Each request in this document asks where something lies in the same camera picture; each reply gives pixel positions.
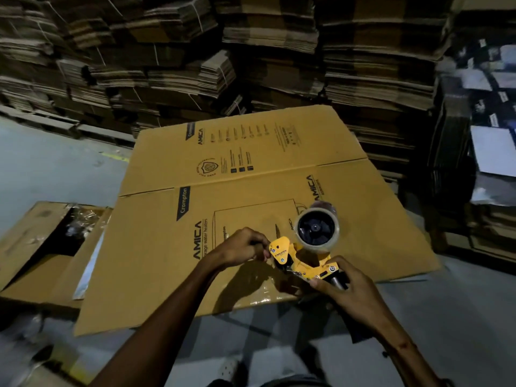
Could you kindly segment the large flat printed brown carton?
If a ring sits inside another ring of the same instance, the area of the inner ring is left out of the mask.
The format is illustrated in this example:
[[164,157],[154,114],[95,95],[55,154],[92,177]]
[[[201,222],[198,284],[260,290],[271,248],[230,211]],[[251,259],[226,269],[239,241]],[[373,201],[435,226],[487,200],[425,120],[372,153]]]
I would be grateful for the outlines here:
[[76,336],[140,326],[243,227],[301,244],[313,203],[336,209],[331,251],[376,282],[441,268],[423,232],[327,105],[144,130],[86,290]]

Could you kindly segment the yellow tape dispenser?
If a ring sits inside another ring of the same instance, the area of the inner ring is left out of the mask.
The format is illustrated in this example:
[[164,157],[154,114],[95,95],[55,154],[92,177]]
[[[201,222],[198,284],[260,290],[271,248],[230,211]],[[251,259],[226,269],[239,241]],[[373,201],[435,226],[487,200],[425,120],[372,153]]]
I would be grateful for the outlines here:
[[330,262],[329,252],[316,253],[282,236],[269,244],[269,253],[276,268],[285,273],[305,281],[321,279],[341,290],[347,289],[349,279],[336,262]]

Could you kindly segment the clear packing tape roll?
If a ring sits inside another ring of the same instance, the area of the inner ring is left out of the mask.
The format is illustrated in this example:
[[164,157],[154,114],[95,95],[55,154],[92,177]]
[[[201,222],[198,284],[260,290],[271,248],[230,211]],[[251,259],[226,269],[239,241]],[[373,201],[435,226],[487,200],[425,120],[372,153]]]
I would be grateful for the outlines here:
[[307,251],[314,254],[329,253],[340,235],[335,207],[326,201],[315,201],[297,217],[293,232]]

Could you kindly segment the open brown cardboard box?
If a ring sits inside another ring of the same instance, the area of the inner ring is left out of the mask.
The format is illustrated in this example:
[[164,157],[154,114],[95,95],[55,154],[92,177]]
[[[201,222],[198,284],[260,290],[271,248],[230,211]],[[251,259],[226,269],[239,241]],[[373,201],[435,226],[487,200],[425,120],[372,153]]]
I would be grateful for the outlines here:
[[38,201],[0,239],[0,298],[45,308],[80,310],[81,279],[92,268],[113,209],[85,240],[65,236],[72,203]]

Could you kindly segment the person's left hand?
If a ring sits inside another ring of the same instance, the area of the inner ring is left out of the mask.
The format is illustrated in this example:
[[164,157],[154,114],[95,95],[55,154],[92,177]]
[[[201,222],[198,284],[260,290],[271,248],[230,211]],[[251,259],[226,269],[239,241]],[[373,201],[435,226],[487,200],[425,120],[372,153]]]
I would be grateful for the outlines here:
[[260,233],[249,227],[238,229],[213,251],[203,258],[202,263],[212,271],[221,271],[247,262],[243,260],[245,233]]

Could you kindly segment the wooden pallets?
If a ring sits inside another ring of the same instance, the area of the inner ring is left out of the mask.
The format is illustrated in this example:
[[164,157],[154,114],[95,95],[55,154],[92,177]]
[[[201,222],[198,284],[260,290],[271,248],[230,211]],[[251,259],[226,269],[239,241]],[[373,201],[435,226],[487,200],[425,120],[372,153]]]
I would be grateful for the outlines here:
[[132,133],[106,129],[43,110],[18,110],[0,105],[0,117],[37,130],[47,131],[74,140],[94,140],[132,149],[136,139]]

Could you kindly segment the stack of flattened brown cartons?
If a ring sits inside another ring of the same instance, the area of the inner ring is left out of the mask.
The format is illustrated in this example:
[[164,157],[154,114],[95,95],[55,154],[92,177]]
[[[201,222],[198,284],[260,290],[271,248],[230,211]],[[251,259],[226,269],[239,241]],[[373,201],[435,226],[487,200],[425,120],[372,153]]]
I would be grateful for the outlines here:
[[415,172],[455,0],[315,0],[325,96],[386,182]]
[[324,101],[314,0],[212,0],[255,112]]
[[212,0],[0,0],[0,106],[132,134],[249,111]]

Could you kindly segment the person's white shoe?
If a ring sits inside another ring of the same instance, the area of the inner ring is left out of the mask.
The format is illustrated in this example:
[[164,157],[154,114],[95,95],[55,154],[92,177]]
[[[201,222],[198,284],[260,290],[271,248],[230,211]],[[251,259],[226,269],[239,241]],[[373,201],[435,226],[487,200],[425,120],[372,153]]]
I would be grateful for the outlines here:
[[237,358],[227,358],[220,366],[216,382],[223,387],[246,387],[247,367]]

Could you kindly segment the crumpled clear plastic wrap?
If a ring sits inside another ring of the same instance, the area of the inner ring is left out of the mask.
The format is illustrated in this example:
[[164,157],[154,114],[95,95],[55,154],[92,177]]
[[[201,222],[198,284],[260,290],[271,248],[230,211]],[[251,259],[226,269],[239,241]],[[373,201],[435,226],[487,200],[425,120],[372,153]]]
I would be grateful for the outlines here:
[[85,240],[101,217],[100,208],[92,208],[80,204],[68,204],[69,219],[67,219],[65,236]]

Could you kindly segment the person's right hand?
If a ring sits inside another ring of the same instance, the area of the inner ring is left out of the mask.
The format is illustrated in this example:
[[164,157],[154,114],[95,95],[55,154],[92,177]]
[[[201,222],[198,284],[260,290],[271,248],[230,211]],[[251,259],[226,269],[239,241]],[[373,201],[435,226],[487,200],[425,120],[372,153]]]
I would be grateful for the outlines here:
[[384,302],[376,285],[348,260],[338,255],[330,262],[336,262],[349,279],[348,288],[339,293],[324,293],[352,319],[375,333],[374,328],[387,320],[397,320]]

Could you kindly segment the stack of dark printed cartons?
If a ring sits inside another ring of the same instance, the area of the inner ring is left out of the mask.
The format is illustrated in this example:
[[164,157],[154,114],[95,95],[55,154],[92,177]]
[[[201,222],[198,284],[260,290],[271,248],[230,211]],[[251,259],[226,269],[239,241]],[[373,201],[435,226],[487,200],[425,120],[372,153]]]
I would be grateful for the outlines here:
[[436,82],[422,199],[431,245],[516,276],[516,32],[459,42]]

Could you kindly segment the person's right forearm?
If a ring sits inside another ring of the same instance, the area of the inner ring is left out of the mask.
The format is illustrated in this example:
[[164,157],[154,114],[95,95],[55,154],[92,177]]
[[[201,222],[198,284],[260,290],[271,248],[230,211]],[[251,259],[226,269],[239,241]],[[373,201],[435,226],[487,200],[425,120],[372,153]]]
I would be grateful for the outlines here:
[[374,328],[404,387],[446,387],[422,356],[414,341],[396,320],[387,320]]

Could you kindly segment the person's left forearm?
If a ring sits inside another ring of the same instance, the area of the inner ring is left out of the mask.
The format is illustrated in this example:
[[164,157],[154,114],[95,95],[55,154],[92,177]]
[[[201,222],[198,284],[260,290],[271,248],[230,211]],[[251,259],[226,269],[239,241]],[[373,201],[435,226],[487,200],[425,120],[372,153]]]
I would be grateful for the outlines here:
[[194,315],[222,265],[219,253],[203,258],[88,387],[164,387]]

